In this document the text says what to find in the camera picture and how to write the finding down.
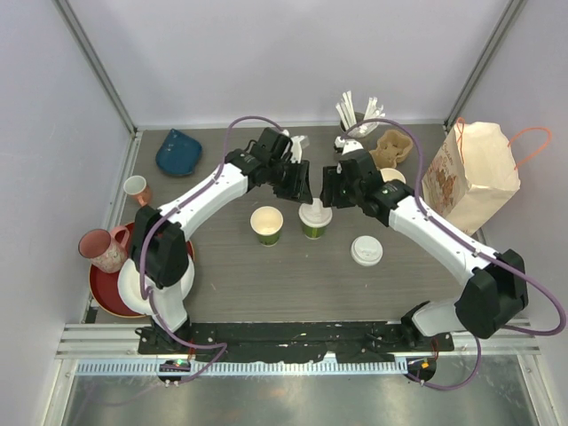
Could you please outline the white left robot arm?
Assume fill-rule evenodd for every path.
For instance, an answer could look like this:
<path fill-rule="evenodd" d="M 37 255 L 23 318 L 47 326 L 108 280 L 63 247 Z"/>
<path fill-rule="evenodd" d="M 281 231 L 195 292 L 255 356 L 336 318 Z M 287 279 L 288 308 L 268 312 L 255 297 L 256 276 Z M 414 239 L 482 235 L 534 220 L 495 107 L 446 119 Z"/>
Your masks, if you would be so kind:
<path fill-rule="evenodd" d="M 158 209 L 138 210 L 118 291 L 131 310 L 151 316 L 162 328 L 157 340 L 168 353 L 182 352 L 189 342 L 184 300 L 193 285 L 194 266 L 187 242 L 226 204 L 261 185 L 270 185 L 281 199 L 312 201 L 310 164 L 302 157 L 308 145 L 306 136 L 266 128 L 249 149 L 228 153 L 184 195 Z"/>

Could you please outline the white plastic cup lid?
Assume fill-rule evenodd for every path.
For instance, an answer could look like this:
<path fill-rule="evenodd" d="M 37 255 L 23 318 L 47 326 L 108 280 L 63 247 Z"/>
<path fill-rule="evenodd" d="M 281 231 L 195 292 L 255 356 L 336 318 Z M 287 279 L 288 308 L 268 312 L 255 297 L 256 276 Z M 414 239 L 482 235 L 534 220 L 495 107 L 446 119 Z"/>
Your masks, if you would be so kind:
<path fill-rule="evenodd" d="M 322 201 L 319 198 L 314 198 L 311 204 L 302 203 L 298 209 L 298 216 L 306 215 L 316 217 L 324 216 L 327 214 L 331 214 L 333 216 L 332 209 L 324 207 Z"/>

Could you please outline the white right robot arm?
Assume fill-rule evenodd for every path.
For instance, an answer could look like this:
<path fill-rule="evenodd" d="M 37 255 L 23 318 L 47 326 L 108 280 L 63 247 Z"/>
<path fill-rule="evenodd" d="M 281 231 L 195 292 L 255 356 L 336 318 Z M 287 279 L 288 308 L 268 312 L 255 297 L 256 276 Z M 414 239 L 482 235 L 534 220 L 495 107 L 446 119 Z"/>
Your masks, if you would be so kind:
<path fill-rule="evenodd" d="M 459 298 L 419 304 L 402 318 L 400 337 L 408 349 L 419 351 L 450 331 L 487 339 L 527 306 L 526 282 L 511 272 L 525 268 L 517 252 L 498 253 L 469 238 L 426 209 L 407 184 L 383 180 L 367 151 L 350 151 L 324 168 L 320 199 L 326 207 L 361 208 L 426 250 L 462 285 Z"/>

